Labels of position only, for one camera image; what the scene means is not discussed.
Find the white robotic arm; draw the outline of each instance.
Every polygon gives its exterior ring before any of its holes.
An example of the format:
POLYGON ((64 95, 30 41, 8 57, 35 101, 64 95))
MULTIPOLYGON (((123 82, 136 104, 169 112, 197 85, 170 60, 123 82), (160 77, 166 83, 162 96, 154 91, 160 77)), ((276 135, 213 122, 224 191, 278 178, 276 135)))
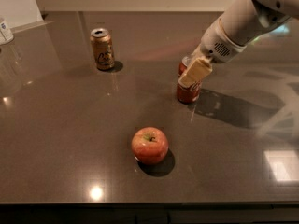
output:
POLYGON ((206 77, 211 63, 227 63, 259 35, 299 18, 299 0, 235 0, 204 33, 178 83, 190 87, 206 77))

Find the can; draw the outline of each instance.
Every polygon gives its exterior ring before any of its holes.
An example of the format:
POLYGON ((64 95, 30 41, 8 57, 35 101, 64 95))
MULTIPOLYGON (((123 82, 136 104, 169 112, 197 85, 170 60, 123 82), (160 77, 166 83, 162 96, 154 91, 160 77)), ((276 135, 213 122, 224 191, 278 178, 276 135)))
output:
MULTIPOLYGON (((190 56, 185 56, 178 66, 178 78, 187 69, 189 62, 191 61, 190 56)), ((182 87, 179 83, 177 84, 177 98, 184 104, 189 104, 195 102, 201 90, 202 82, 196 82, 192 84, 189 88, 182 87)))
POLYGON ((112 39, 105 28, 96 28, 91 31, 93 57, 99 70, 108 70, 114 67, 114 53, 112 39))
POLYGON ((13 34, 9 29, 7 22, 0 16, 0 45, 13 40, 13 34))

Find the gray countertop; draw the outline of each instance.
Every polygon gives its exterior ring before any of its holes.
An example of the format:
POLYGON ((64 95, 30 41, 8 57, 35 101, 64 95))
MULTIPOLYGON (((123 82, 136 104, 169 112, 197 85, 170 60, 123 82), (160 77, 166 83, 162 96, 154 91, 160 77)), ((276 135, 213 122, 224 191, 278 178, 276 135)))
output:
POLYGON ((182 104, 178 64, 218 15, 51 12, 15 29, 0 54, 0 203, 297 203, 298 21, 214 64, 182 104), (96 27, 112 33, 111 72, 93 64, 96 27), (130 149, 147 126, 169 139, 153 167, 130 149))

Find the apple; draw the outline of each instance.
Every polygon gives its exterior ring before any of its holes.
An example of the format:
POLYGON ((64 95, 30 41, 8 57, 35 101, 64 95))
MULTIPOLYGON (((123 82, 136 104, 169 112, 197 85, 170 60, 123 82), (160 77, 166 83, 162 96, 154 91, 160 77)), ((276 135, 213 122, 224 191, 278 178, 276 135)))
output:
POLYGON ((138 161, 145 165, 154 165, 165 158, 168 140, 161 130, 147 127, 135 133, 131 148, 138 161))

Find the white container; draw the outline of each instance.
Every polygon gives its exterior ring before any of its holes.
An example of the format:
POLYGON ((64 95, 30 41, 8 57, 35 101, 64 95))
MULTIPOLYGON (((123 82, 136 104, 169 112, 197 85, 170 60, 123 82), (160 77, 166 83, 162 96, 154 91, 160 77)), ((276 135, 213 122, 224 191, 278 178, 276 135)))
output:
POLYGON ((0 45, 6 44, 13 40, 13 34, 9 29, 7 22, 0 15, 0 45))

